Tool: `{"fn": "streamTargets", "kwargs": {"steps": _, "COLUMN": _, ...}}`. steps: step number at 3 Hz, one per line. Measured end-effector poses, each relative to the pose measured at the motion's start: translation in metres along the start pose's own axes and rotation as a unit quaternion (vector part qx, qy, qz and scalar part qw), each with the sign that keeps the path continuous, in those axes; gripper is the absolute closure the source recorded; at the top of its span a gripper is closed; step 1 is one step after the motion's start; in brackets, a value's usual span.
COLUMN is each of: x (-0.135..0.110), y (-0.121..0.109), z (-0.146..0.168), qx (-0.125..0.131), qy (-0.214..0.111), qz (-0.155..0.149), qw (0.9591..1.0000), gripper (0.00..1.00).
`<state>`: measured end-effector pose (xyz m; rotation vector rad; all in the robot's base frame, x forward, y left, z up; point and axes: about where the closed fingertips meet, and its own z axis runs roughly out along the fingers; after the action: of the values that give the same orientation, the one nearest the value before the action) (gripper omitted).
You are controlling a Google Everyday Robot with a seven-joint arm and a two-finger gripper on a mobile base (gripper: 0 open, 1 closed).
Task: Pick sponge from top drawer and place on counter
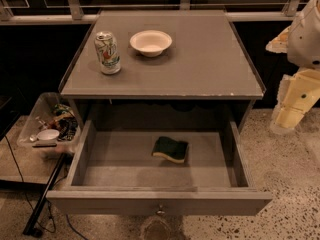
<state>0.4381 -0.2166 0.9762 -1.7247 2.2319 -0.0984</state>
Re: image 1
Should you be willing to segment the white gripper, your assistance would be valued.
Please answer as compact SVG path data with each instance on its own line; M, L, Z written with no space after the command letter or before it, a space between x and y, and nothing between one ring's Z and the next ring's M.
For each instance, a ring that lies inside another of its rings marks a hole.
M285 28L268 42L266 50L272 53L286 53L290 27ZM313 69L298 71L289 78L289 87L280 106L272 112L270 129L275 134L288 134L320 99L320 72Z

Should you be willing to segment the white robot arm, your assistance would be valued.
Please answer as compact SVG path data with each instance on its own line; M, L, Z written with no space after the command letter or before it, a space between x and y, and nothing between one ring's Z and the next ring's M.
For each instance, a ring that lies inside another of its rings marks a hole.
M271 117L271 130L287 134L320 99L320 0L309 0L266 50L286 53L288 61L299 67L293 76L283 75Z

